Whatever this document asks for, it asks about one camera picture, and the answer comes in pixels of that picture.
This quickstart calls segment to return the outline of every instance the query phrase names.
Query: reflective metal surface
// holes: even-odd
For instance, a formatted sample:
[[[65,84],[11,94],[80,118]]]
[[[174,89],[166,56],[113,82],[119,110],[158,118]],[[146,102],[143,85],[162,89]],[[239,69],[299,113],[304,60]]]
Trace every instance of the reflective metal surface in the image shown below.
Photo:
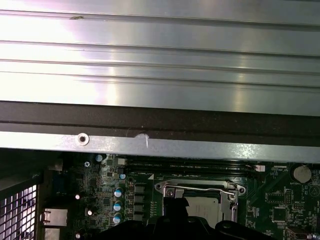
[[[3,0],[0,101],[320,116],[319,11],[290,0]]]
[[[2,0],[0,8],[66,14],[147,16],[320,25],[316,1],[294,0]]]
[[[1,131],[0,148],[296,163],[318,163],[320,156],[320,147],[183,141],[146,137],[89,137],[89,143],[81,146],[77,135]]]

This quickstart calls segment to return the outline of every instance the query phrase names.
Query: ventilation grille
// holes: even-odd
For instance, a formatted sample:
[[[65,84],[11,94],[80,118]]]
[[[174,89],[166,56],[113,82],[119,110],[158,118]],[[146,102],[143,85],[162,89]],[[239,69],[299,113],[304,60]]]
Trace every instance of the ventilation grille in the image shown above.
[[[35,239],[37,186],[0,202],[0,240]]]

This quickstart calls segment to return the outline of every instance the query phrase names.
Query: green circuit board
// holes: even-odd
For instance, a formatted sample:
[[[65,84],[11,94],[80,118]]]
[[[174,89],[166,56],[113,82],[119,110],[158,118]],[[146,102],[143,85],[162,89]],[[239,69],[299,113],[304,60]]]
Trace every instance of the green circuit board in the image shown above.
[[[70,195],[84,191],[87,197],[69,210],[69,224],[64,234],[74,235],[79,229],[98,233],[115,226],[118,221],[161,216],[163,195],[155,189],[159,182],[170,179],[231,181],[246,188],[238,199],[237,222],[276,239],[289,239],[286,227],[298,227],[309,232],[319,231],[320,170],[308,165],[312,175],[306,183],[292,176],[293,163],[235,162],[201,159],[148,158],[108,155],[101,162],[94,154],[69,156],[74,164],[59,173],[65,177],[63,190]],[[121,189],[120,197],[115,190]],[[97,212],[86,215],[88,206]]]

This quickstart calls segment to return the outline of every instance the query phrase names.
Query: motherboard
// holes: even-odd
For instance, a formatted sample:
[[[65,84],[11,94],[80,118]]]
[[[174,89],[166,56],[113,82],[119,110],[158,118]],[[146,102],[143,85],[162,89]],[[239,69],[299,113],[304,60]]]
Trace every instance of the motherboard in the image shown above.
[[[52,188],[72,199],[61,239],[90,239],[127,220],[152,220],[166,212],[169,198],[186,198],[189,216],[213,228],[231,220],[279,240],[320,231],[317,164],[86,153],[69,153],[63,164]]]

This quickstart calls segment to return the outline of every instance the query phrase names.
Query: screw hole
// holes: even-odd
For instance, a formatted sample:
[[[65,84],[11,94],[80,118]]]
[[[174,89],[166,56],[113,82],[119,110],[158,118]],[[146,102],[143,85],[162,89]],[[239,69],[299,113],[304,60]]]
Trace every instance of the screw hole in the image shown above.
[[[86,137],[85,137],[85,136],[81,136],[81,137],[79,138],[79,140],[80,140],[80,142],[84,143],[84,142],[86,141]]]

